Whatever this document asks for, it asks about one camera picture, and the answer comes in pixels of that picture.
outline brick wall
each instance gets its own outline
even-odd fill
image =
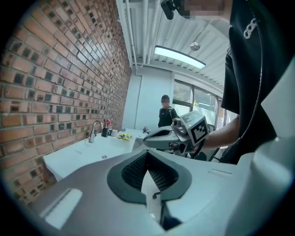
[[[55,182],[42,157],[122,125],[131,70],[115,0],[40,1],[0,67],[0,167],[25,204]]]

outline glass window pane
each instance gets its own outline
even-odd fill
[[[182,116],[182,115],[185,115],[186,113],[189,113],[189,107],[188,106],[172,104],[172,107],[175,109],[178,116]]]
[[[217,118],[217,127],[216,130],[223,127],[224,123],[224,109],[221,107],[221,101],[218,102],[219,110],[218,110],[218,118]]]
[[[228,124],[229,122],[231,122],[234,118],[236,118],[237,114],[227,111],[226,114],[226,124]]]
[[[173,99],[192,103],[193,94],[191,86],[174,82]]]
[[[208,124],[215,125],[217,100],[215,96],[195,89],[194,91],[194,111],[198,111],[206,117]]]

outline camera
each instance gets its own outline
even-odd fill
[[[190,18],[189,11],[184,10],[183,0],[163,0],[161,2],[161,7],[168,20],[173,19],[175,10],[177,10],[182,17]]]

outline ceiling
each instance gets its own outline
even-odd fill
[[[146,40],[144,40],[143,37],[143,3],[139,0],[129,0],[129,2],[137,62],[142,62],[143,47],[145,43],[147,52],[149,48],[148,45],[152,46],[151,64],[157,64],[157,62],[162,62],[162,65],[163,63],[171,64],[174,65],[174,67],[183,68],[187,71],[190,71],[190,75],[194,75],[195,73],[196,77],[198,78],[201,77],[210,79],[217,85],[224,87],[224,63],[226,51],[229,46],[229,24],[220,20],[188,20],[181,17],[176,11],[174,12],[174,18],[172,20],[168,20],[162,11],[162,8],[160,7],[159,13],[157,15],[154,37],[150,43],[149,39],[152,34],[152,22],[155,12],[154,0],[149,0],[148,4]],[[125,4],[124,10],[125,20],[127,22],[128,18]],[[192,51],[190,49],[190,44],[194,41],[201,45],[198,51]],[[156,45],[172,48],[174,50],[188,54],[198,60],[205,62],[206,67],[200,70],[181,61],[156,55],[153,53],[154,47]]]

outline white logo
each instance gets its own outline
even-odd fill
[[[249,39],[251,37],[252,31],[256,28],[256,19],[253,18],[251,23],[247,26],[246,30],[244,31],[245,39]]]

